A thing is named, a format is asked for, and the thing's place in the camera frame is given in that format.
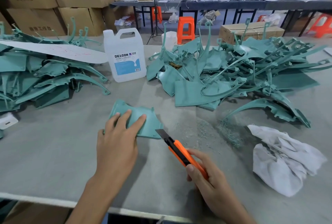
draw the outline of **white plastic jug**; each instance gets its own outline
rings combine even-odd
[[[164,33],[161,35],[161,41],[164,41]],[[178,44],[178,36],[174,31],[166,32],[165,48],[172,51],[173,47]]]
[[[120,39],[123,33],[134,32],[135,37]],[[136,28],[104,30],[104,48],[116,82],[126,82],[146,76],[142,38]]]

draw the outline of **person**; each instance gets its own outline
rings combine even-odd
[[[106,122],[105,131],[98,131],[96,172],[86,183],[66,224],[101,223],[131,173],[138,156],[136,135],[143,126],[146,115],[143,114],[127,129],[126,123],[130,115],[131,110],[127,110],[121,117],[117,113]],[[194,149],[188,149],[188,152],[201,160],[209,180],[205,180],[193,165],[186,167],[187,180],[196,184],[212,212],[227,224],[255,224],[255,220],[237,200],[224,173],[208,155]]]

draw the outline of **orange utility knife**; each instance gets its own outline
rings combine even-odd
[[[203,175],[203,177],[208,180],[209,176],[207,172],[200,166],[199,163],[189,154],[189,152],[183,147],[179,140],[174,140],[171,138],[166,131],[163,129],[158,129],[156,132],[159,136],[164,139],[165,143],[168,145],[168,149],[177,157],[181,164],[186,167],[189,164],[194,165]]]

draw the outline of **hand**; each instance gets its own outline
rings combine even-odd
[[[209,156],[195,149],[187,151],[201,160],[200,165],[206,170],[209,180],[193,165],[187,165],[187,180],[193,181],[211,211],[227,224],[254,224],[255,220],[238,201],[224,173],[212,162]]]
[[[138,149],[136,135],[143,126],[146,115],[126,129],[126,123],[131,115],[127,110],[120,117],[116,113],[106,122],[104,130],[98,131],[97,139],[97,170],[94,178],[104,181],[112,186],[112,191],[117,194],[137,159]]]

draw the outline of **fingernail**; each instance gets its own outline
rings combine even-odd
[[[193,165],[187,165],[188,172],[193,172]]]

